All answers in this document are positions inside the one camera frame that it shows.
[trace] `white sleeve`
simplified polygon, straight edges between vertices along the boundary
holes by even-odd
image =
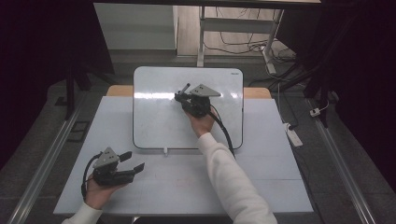
[[[83,203],[78,211],[62,224],[95,224],[102,215],[102,210],[96,210]]]
[[[211,133],[203,134],[197,144],[205,156],[210,182],[233,223],[276,224],[268,203],[236,163],[230,150],[218,143]]]

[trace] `hand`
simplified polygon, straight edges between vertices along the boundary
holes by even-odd
[[[216,112],[214,109],[211,107],[211,111],[214,115],[216,115]],[[201,137],[201,135],[205,133],[210,133],[213,127],[213,123],[215,122],[212,117],[209,115],[206,115],[202,118],[196,118],[193,115],[189,114],[188,112],[184,111],[190,119],[191,127],[194,130],[195,134],[197,137]]]
[[[117,185],[117,186],[99,186],[96,181],[92,178],[92,175],[88,177],[88,187],[87,187],[87,196],[85,199],[85,204],[89,207],[101,210],[102,207],[108,202],[117,189],[123,188],[127,186],[125,185]]]

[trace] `white table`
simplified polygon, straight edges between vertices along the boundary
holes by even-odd
[[[235,152],[237,162],[275,213],[312,212],[275,101],[246,99],[244,104],[244,144]],[[77,212],[82,203],[80,185],[87,162],[99,151],[112,147],[119,155],[129,150],[134,153],[130,160],[120,163],[120,171],[133,169],[141,162],[146,167],[132,184],[113,195],[104,207],[105,214],[225,215],[199,150],[173,149],[165,157],[158,149],[134,146],[132,105],[132,97],[103,98],[54,214]]]

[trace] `person's left hand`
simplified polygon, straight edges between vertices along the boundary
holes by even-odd
[[[87,196],[85,198],[85,204],[89,207],[101,210],[102,207],[108,202],[117,189],[123,188],[128,184],[117,185],[117,186],[99,186],[95,180],[93,180],[92,175],[88,177],[88,187]]]

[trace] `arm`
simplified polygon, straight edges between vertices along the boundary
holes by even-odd
[[[95,224],[102,215],[102,207],[110,200],[111,195],[126,185],[99,186],[92,175],[88,177],[87,196],[78,211],[62,224]]]
[[[248,176],[236,163],[230,150],[210,133],[214,120],[187,114],[203,152],[209,179],[233,223],[276,224],[268,203],[259,195]]]

